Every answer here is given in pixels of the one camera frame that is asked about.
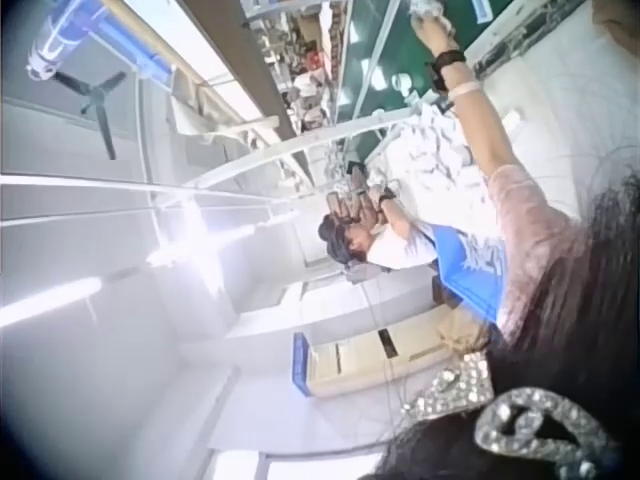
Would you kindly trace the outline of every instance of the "bracelet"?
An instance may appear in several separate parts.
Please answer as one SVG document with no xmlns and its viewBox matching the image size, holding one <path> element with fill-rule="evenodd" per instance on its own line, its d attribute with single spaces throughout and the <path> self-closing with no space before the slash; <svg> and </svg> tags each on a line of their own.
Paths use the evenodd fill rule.
<svg viewBox="0 0 640 480">
<path fill-rule="evenodd" d="M 458 85 L 456 88 L 449 92 L 449 100 L 453 102 L 456 98 L 461 97 L 462 95 L 476 92 L 478 90 L 482 90 L 482 85 L 480 85 L 480 82 L 476 80 L 463 83 L 462 85 Z"/>
<path fill-rule="evenodd" d="M 395 197 L 392 197 L 391 195 L 383 193 L 382 195 L 380 195 L 380 198 L 378 198 L 378 208 L 382 209 L 382 202 L 384 202 L 385 200 L 393 200 L 394 198 Z"/>
</svg>

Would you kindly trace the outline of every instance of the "raised arm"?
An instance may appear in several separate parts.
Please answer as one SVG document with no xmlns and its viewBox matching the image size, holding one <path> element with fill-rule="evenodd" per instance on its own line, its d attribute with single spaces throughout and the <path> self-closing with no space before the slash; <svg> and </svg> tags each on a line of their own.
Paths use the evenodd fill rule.
<svg viewBox="0 0 640 480">
<path fill-rule="evenodd" d="M 418 38 L 434 57 L 459 49 L 437 19 L 414 18 L 411 23 Z M 473 72 L 463 62 L 444 67 L 442 77 L 450 92 L 475 80 Z M 474 90 L 460 95 L 454 99 L 454 105 L 476 163 L 487 177 L 490 178 L 503 165 L 518 163 L 500 116 L 484 91 Z"/>
<path fill-rule="evenodd" d="M 379 205 L 387 217 L 387 221 L 391 226 L 391 229 L 403 240 L 409 240 L 411 238 L 411 220 L 407 217 L 406 213 L 398 203 L 392 198 L 385 198 L 382 189 L 379 186 L 371 187 L 369 189 L 369 196 L 376 205 Z"/>
</svg>

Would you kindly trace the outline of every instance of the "hand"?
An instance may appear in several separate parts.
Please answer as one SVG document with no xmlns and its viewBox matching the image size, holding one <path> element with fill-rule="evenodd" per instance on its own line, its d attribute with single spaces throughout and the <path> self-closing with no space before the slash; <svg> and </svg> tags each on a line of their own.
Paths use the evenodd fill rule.
<svg viewBox="0 0 640 480">
<path fill-rule="evenodd" d="M 460 48 L 437 18 L 413 16 L 411 17 L 411 26 L 420 41 L 431 50 L 434 57 L 448 50 L 458 50 Z"/>
<path fill-rule="evenodd" d="M 380 185 L 373 185 L 369 187 L 367 192 L 369 194 L 369 198 L 373 202 L 376 208 L 379 208 L 378 202 L 380 201 L 380 195 L 382 195 L 382 187 Z"/>
</svg>

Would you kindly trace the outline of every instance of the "black wristband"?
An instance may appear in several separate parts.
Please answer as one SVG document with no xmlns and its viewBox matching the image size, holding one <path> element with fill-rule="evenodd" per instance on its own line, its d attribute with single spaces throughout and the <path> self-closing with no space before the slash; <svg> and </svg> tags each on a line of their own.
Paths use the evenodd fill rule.
<svg viewBox="0 0 640 480">
<path fill-rule="evenodd" d="M 378 198 L 378 207 L 382 208 L 382 202 L 384 202 L 385 200 L 393 200 L 395 197 L 395 195 L 387 195 L 386 193 L 383 193 L 382 195 L 380 195 L 380 198 Z"/>
<path fill-rule="evenodd" d="M 439 93 L 446 94 L 449 92 L 447 85 L 442 77 L 442 69 L 454 63 L 466 63 L 467 57 L 460 50 L 449 50 L 441 53 L 436 57 L 433 63 L 429 64 L 431 70 L 431 80 L 433 86 Z"/>
</svg>

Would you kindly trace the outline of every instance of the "black hair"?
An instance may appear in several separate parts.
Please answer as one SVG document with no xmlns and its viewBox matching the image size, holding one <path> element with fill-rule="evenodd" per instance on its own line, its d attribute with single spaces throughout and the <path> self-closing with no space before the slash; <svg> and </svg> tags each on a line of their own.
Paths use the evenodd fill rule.
<svg viewBox="0 0 640 480">
<path fill-rule="evenodd" d="M 366 253 L 354 252 L 349 248 L 349 239 L 344 225 L 336 225 L 333 229 L 331 237 L 327 241 L 327 253 L 333 260 L 342 265 L 349 265 L 353 261 L 367 262 Z"/>
<path fill-rule="evenodd" d="M 318 236 L 325 242 L 328 242 L 334 228 L 336 228 L 336 224 L 333 221 L 333 217 L 327 214 L 322 217 L 322 222 L 320 222 L 320 226 L 318 227 Z"/>
<path fill-rule="evenodd" d="M 590 218 L 587 248 L 547 268 L 519 337 L 511 345 L 492 346 L 488 361 L 496 395 L 540 387 L 582 406 L 620 446 L 616 468 L 600 471 L 598 478 L 633 478 L 640 469 L 640 178 L 631 175 L 621 189 L 602 194 Z M 476 446 L 480 411 L 411 426 L 390 442 L 376 473 L 364 478 L 556 478 L 549 463 Z M 543 436 L 571 440 L 549 423 Z"/>
</svg>

